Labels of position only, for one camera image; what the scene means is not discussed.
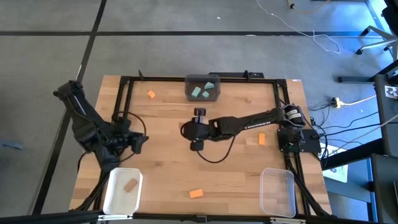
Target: gray carpet floor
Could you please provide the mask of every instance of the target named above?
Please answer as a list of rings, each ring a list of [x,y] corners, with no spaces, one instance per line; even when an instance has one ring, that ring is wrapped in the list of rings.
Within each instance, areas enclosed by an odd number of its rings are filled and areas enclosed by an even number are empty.
[[[374,25],[363,2],[330,2],[307,15],[289,9],[285,1],[259,2],[301,31],[362,31]],[[319,4],[317,1],[296,3],[303,10]],[[88,31],[93,27],[99,5],[99,0],[2,0],[0,30]],[[256,0],[109,0],[99,30],[291,31],[280,20],[265,14]],[[103,75],[137,75],[139,69],[147,76],[250,70],[263,72],[267,78],[301,79],[310,107],[325,104],[334,96],[350,102],[374,95],[372,85],[342,85],[335,78],[371,76],[390,64],[391,54],[382,48],[367,50],[360,56],[355,54],[361,45],[381,39],[333,38],[340,46],[340,54],[326,52],[311,38],[297,36],[97,37],[83,84],[86,97],[95,104]],[[64,111],[52,91],[76,77],[87,41],[88,37],[0,36],[0,138],[25,145],[23,150],[0,148],[0,217],[26,215],[32,209]],[[318,41],[328,49],[335,49],[327,38],[320,37]],[[325,126],[349,124],[352,119],[375,111],[376,99],[342,109],[333,108]],[[326,112],[311,115],[320,123]],[[376,115],[358,121],[356,126],[377,122]],[[366,130],[336,138],[347,141]],[[366,143],[380,136],[380,132],[376,132],[359,141]],[[340,146],[341,142],[332,145]],[[80,154],[81,149],[69,130],[44,212],[68,209]]]

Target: green block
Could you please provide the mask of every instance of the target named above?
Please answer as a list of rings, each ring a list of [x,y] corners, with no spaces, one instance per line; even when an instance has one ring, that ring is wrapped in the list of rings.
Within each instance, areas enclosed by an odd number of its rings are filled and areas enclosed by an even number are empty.
[[[209,90],[209,89],[212,89],[212,88],[214,88],[214,84],[212,84],[211,82],[207,82],[206,85],[205,85],[205,90]]]
[[[195,89],[193,89],[193,92],[191,93],[191,96],[193,97],[198,97],[199,93],[200,93],[200,88],[199,87],[195,87]]]
[[[210,94],[209,94],[207,91],[204,91],[201,95],[202,95],[204,98],[208,98]]]

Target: transparent bin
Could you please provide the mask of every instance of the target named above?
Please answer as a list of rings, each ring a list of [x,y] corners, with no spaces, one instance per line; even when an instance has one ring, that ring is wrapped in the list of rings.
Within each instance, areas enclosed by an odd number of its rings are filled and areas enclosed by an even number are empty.
[[[260,208],[268,215],[296,215],[294,176],[289,170],[265,168],[260,175]]]
[[[206,83],[214,84],[214,88],[205,90]],[[200,88],[197,97],[192,96],[195,87]],[[206,91],[209,97],[206,98],[202,93]],[[216,101],[220,95],[220,77],[218,75],[187,75],[185,77],[185,96],[188,101]]]

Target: white plastic container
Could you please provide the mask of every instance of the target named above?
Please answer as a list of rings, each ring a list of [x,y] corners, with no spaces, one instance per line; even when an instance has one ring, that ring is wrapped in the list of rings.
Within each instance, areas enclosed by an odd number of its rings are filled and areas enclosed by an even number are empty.
[[[294,175],[289,170],[265,168],[260,175],[260,208],[268,215],[296,215]]]
[[[126,192],[124,186],[131,180],[137,185]],[[111,171],[106,188],[103,211],[107,215],[132,215],[138,210],[142,188],[142,174],[135,168],[115,168]]]

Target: white cable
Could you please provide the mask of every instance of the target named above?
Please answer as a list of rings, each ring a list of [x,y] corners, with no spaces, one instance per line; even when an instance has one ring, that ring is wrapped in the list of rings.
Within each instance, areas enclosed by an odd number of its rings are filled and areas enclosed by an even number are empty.
[[[362,103],[362,102],[364,102],[364,101],[366,101],[366,100],[369,100],[369,99],[371,99],[371,98],[374,98],[374,97],[376,97],[376,96],[375,96],[375,95],[374,95],[374,96],[370,96],[370,97],[368,97],[368,98],[366,98],[366,99],[359,100],[359,101],[354,102],[354,103],[344,103],[344,102],[341,102],[341,105],[351,106],[351,105],[355,105],[355,104],[357,104],[357,103]]]
[[[339,150],[339,149],[343,148],[344,146],[348,145],[350,142],[353,142],[353,141],[355,141],[355,140],[357,140],[357,139],[359,139],[359,138],[361,138],[361,137],[363,137],[363,136],[365,136],[365,135],[367,135],[367,134],[372,133],[373,131],[375,131],[375,130],[381,128],[381,127],[383,127],[384,125],[390,123],[392,120],[394,120],[394,119],[396,119],[396,118],[398,118],[398,114],[395,115],[395,116],[393,116],[393,117],[392,117],[391,119],[389,119],[388,121],[386,121],[386,122],[380,124],[378,127],[376,127],[376,128],[374,128],[374,129],[372,129],[372,130],[366,132],[365,134],[361,135],[360,137],[356,137],[356,138],[354,138],[353,140],[348,141],[348,143],[346,143],[346,144],[344,144],[343,146],[339,147],[337,150]]]
[[[304,34],[303,32],[300,32],[300,31],[298,31],[297,29],[295,29],[294,27],[291,27],[291,26],[287,25],[287,23],[286,23],[283,19],[281,19],[279,16],[277,16],[277,15],[275,15],[275,14],[273,14],[273,13],[267,12],[267,11],[260,5],[259,0],[256,0],[256,1],[257,1],[257,4],[259,5],[259,7],[260,7],[262,10],[264,10],[264,12],[266,12],[266,14],[268,14],[268,15],[270,15],[270,16],[275,16],[275,17],[278,18],[280,21],[282,21],[287,27],[293,29],[294,31],[298,32],[299,34],[302,34],[302,35],[304,35],[304,36],[306,36],[306,37],[312,37],[312,40],[314,41],[314,43],[316,43],[318,46],[322,47],[325,51],[327,51],[327,52],[334,52],[334,53],[336,53],[336,54],[340,54],[340,53],[341,53],[340,47],[338,46],[337,42],[336,42],[335,40],[333,40],[332,38],[330,38],[328,35],[326,35],[326,34],[318,34],[318,35],[315,35],[315,31],[314,31],[314,30],[312,30],[312,32],[313,32],[313,35],[312,35],[312,36],[307,35],[307,34]],[[338,51],[328,50],[328,49],[326,49],[322,44],[319,44],[319,43],[315,40],[315,37],[320,37],[320,36],[327,37],[327,38],[329,38],[331,41],[333,41],[333,42],[336,44]]]

